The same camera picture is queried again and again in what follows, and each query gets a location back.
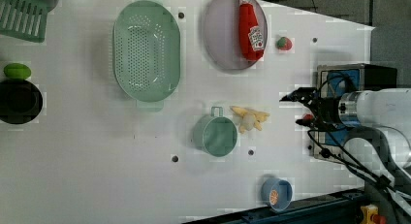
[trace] mint green strainer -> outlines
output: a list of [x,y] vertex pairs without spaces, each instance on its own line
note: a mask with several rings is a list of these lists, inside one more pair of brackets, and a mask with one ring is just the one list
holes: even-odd
[[113,49],[121,88],[138,107],[161,110],[180,78],[180,32],[172,14],[152,1],[130,4],[115,23]]

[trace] green colander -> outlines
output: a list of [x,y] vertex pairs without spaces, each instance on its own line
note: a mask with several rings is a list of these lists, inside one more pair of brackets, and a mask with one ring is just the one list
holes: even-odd
[[47,2],[0,0],[0,34],[41,43],[45,40]]
[[180,78],[180,32],[172,14],[152,1],[137,1],[113,29],[114,72],[138,107],[159,111]]

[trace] orange item in bowl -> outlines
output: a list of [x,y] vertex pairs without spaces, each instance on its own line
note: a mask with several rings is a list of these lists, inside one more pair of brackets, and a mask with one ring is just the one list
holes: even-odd
[[272,205],[277,204],[277,202],[278,202],[278,192],[277,191],[272,190],[271,193],[269,193],[269,202]]

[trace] green mug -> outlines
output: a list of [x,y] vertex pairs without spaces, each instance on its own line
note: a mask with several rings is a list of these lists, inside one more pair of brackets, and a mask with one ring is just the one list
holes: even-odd
[[223,116],[223,108],[212,107],[194,127],[196,147],[215,156],[223,157],[233,151],[237,143],[237,129],[233,121]]

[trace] white plate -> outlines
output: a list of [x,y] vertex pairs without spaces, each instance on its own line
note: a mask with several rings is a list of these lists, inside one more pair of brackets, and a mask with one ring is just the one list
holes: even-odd
[[[238,40],[239,0],[212,0],[203,21],[205,46],[211,58],[223,69],[246,69],[256,63],[241,54]],[[253,0],[264,45],[267,45],[267,21],[260,5]]]

